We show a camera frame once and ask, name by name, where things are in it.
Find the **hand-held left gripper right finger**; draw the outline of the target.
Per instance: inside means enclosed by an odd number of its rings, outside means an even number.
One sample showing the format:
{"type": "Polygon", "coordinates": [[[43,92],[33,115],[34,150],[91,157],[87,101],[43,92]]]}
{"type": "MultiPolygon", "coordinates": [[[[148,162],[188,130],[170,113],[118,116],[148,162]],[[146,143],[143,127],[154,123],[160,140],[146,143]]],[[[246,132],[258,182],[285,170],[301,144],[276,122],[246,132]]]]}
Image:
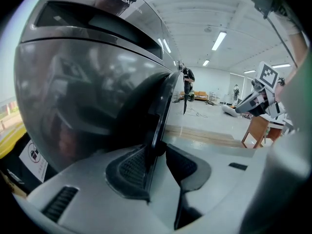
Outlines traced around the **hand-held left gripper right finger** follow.
{"type": "Polygon", "coordinates": [[[172,144],[166,161],[180,186],[175,230],[239,230],[264,170],[268,148],[172,144]]]}

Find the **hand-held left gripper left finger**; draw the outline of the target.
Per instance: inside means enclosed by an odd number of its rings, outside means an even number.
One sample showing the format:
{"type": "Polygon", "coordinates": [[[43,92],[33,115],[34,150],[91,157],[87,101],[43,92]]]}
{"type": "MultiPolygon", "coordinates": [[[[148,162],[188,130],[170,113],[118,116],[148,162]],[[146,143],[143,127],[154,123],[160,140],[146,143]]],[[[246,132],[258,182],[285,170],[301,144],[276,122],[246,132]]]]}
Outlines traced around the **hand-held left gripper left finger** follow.
{"type": "Polygon", "coordinates": [[[144,146],[80,160],[37,187],[26,213],[48,234],[167,234],[144,188],[144,146]]]}

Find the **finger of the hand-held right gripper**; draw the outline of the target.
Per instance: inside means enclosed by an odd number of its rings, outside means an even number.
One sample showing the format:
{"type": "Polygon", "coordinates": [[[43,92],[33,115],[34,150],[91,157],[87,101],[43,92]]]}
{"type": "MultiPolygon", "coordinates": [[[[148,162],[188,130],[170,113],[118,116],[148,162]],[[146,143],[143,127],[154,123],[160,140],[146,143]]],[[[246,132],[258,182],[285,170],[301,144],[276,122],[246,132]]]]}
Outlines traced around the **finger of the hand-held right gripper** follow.
{"type": "Polygon", "coordinates": [[[238,114],[250,113],[255,117],[264,115],[266,109],[266,95],[264,92],[252,92],[235,108],[238,114]]]}

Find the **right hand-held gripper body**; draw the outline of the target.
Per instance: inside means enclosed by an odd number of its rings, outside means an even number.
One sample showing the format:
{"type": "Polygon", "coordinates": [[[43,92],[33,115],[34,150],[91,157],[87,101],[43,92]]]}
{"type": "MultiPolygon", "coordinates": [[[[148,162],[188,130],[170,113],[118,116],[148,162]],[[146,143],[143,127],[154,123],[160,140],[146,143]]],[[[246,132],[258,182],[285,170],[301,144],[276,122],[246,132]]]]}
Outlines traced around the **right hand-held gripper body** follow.
{"type": "Polygon", "coordinates": [[[277,118],[284,113],[284,110],[279,106],[275,96],[275,89],[280,81],[277,71],[264,61],[260,62],[255,78],[252,80],[252,87],[253,92],[265,93],[265,114],[269,115],[271,118],[277,118]]]}

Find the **black appliance door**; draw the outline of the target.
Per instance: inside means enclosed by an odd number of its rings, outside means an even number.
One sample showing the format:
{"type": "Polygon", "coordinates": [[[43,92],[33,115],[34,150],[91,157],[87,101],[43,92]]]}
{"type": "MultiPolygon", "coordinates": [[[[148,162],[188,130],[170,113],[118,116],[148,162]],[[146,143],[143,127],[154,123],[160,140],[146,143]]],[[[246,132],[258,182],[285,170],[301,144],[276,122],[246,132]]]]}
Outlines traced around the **black appliance door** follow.
{"type": "Polygon", "coordinates": [[[149,156],[166,152],[163,135],[176,87],[183,84],[181,72],[156,73],[132,91],[121,108],[114,129],[117,148],[143,144],[149,156]]]}

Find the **person's right forearm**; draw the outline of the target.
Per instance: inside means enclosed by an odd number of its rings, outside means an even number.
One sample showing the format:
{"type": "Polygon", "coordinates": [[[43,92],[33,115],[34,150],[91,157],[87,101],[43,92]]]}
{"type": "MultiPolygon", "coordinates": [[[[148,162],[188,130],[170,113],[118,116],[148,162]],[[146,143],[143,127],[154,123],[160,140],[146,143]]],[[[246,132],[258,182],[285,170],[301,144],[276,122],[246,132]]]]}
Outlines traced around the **person's right forearm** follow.
{"type": "Polygon", "coordinates": [[[291,73],[288,75],[287,78],[284,80],[284,85],[282,88],[285,88],[286,85],[292,80],[292,78],[296,75],[299,68],[303,64],[305,58],[308,55],[308,45],[305,41],[303,33],[300,31],[295,34],[290,34],[289,39],[294,51],[294,63],[296,63],[295,67],[292,69],[291,73]]]}

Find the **black washing machine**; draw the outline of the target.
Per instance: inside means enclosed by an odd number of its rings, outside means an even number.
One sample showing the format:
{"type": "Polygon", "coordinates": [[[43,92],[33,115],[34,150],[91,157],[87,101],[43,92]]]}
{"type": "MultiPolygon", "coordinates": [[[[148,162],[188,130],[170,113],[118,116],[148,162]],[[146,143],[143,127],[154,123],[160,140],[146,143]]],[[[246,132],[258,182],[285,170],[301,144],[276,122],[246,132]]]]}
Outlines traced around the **black washing machine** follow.
{"type": "Polygon", "coordinates": [[[148,141],[149,109],[179,58],[148,0],[39,0],[14,61],[27,133],[56,171],[148,141]]]}

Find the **white cushion bag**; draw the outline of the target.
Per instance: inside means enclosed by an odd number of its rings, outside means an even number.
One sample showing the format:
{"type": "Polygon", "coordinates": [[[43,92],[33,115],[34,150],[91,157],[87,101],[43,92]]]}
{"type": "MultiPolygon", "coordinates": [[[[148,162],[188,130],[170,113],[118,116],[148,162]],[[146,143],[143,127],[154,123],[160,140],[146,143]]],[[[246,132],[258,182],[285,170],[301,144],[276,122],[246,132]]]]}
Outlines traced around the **white cushion bag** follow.
{"type": "Polygon", "coordinates": [[[225,104],[221,105],[221,109],[222,109],[223,112],[225,112],[225,113],[227,113],[227,114],[229,114],[229,115],[231,115],[233,117],[241,116],[240,113],[237,113],[234,108],[231,108],[228,105],[225,105],[225,104]]]}

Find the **brown wooden chair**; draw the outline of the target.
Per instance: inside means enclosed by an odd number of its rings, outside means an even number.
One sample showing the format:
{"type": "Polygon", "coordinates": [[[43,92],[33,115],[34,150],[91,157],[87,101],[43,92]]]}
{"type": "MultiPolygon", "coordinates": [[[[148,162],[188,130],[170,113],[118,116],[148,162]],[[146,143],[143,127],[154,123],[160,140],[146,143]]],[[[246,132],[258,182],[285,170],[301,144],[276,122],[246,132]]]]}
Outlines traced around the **brown wooden chair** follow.
{"type": "Polygon", "coordinates": [[[250,125],[241,141],[243,147],[249,148],[245,144],[245,140],[247,139],[248,135],[251,135],[256,143],[254,144],[253,148],[257,149],[263,147],[262,141],[269,139],[274,143],[281,135],[282,130],[277,128],[269,128],[269,122],[262,118],[261,116],[255,117],[253,116],[250,122],[250,125]]]}

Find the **white table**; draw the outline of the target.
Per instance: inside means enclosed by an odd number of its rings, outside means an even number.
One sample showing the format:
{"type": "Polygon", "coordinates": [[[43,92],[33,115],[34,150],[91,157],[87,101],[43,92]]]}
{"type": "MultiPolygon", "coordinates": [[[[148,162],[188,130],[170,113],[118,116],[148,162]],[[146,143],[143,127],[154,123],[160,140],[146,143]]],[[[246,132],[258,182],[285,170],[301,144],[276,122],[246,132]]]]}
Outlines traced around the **white table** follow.
{"type": "Polygon", "coordinates": [[[269,115],[261,115],[262,118],[269,122],[269,128],[277,128],[282,130],[282,134],[288,134],[294,130],[293,123],[290,119],[286,118],[286,114],[281,114],[275,118],[271,118],[269,115]]]}

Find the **brown slatted wooden platform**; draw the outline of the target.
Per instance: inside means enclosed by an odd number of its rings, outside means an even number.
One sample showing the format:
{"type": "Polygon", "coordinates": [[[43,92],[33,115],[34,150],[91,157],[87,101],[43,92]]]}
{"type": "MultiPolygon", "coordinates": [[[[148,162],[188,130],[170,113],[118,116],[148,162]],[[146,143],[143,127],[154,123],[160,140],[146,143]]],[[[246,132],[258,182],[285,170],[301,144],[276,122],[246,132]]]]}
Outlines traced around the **brown slatted wooden platform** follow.
{"type": "Polygon", "coordinates": [[[239,140],[235,140],[232,135],[222,134],[211,131],[204,131],[189,127],[179,127],[167,125],[165,132],[171,136],[190,139],[206,144],[214,144],[219,146],[227,146],[233,148],[243,148],[243,144],[239,140]]]}

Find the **orange sofa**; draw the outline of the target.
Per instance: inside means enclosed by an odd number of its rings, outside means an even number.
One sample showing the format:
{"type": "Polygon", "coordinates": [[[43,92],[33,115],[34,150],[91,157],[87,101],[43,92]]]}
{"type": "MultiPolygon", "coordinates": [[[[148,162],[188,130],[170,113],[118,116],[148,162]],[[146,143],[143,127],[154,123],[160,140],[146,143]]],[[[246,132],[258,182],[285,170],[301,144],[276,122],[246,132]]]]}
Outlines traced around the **orange sofa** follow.
{"type": "Polygon", "coordinates": [[[208,94],[205,91],[194,91],[195,100],[207,101],[209,99],[208,94]]]}

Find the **person's light shirt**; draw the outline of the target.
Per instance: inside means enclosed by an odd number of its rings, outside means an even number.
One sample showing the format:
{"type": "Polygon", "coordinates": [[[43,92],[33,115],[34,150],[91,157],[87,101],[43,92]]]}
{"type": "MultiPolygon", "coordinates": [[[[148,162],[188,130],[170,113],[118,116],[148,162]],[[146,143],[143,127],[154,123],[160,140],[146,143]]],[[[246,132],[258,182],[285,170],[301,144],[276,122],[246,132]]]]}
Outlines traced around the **person's light shirt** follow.
{"type": "Polygon", "coordinates": [[[295,24],[295,22],[292,19],[288,17],[286,11],[284,10],[276,11],[275,16],[277,17],[282,27],[285,29],[288,36],[301,33],[299,27],[295,24]]]}

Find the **black bin with yellow lid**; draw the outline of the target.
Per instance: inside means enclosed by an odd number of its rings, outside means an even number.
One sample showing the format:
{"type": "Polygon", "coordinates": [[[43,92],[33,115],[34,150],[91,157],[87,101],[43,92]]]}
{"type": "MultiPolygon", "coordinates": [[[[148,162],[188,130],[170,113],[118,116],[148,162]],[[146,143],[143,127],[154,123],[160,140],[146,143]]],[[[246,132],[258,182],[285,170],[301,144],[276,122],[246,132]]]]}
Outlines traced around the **black bin with yellow lid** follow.
{"type": "Polygon", "coordinates": [[[26,195],[57,174],[24,127],[0,140],[0,171],[26,195]]]}

